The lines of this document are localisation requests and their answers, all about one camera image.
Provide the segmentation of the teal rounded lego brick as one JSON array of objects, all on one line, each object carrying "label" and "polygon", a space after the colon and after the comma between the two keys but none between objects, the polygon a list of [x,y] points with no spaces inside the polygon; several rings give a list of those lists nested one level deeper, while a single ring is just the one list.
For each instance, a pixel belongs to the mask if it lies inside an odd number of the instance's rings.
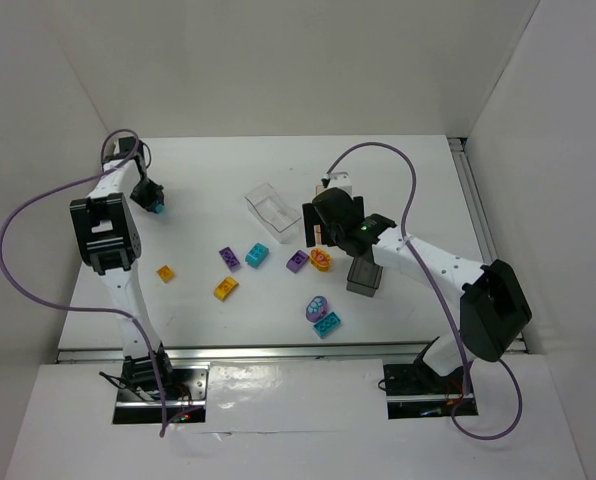
[{"label": "teal rounded lego brick", "polygon": [[261,243],[256,243],[248,252],[245,257],[246,263],[253,267],[258,268],[269,255],[269,249]]}]

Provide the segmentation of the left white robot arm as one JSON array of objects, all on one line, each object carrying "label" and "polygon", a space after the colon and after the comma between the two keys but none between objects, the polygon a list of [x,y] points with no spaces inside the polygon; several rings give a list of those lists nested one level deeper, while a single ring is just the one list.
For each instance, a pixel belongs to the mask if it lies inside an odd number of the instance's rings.
[{"label": "left white robot arm", "polygon": [[70,203],[70,215],[83,263],[108,290],[122,339],[123,366],[114,382],[121,389],[151,394],[173,386],[169,357],[147,311],[138,275],[142,243],[129,203],[159,214],[162,185],[147,173],[149,147],[134,136],[118,139],[102,155],[103,176],[85,198]]}]

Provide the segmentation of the teal rectangular lego brick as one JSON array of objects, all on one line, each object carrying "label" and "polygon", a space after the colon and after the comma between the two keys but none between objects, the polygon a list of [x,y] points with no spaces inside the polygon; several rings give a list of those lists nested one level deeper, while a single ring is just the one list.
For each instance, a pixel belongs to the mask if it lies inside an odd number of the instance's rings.
[{"label": "teal rectangular lego brick", "polygon": [[334,312],[330,312],[322,319],[318,320],[313,325],[313,329],[320,339],[324,339],[333,331],[335,331],[338,327],[340,327],[341,324],[342,322],[340,318]]}]

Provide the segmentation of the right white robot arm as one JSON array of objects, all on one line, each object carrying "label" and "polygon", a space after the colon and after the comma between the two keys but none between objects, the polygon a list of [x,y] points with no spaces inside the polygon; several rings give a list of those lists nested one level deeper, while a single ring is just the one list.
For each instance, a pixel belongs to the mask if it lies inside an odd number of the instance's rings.
[{"label": "right white robot arm", "polygon": [[419,355],[417,363],[425,372],[447,377],[476,359],[494,363],[532,319],[513,268],[502,260],[483,264],[442,250],[407,234],[401,223],[365,215],[363,198],[340,188],[325,189],[302,209],[309,247],[320,227],[327,246],[432,288],[450,316],[450,333]]}]

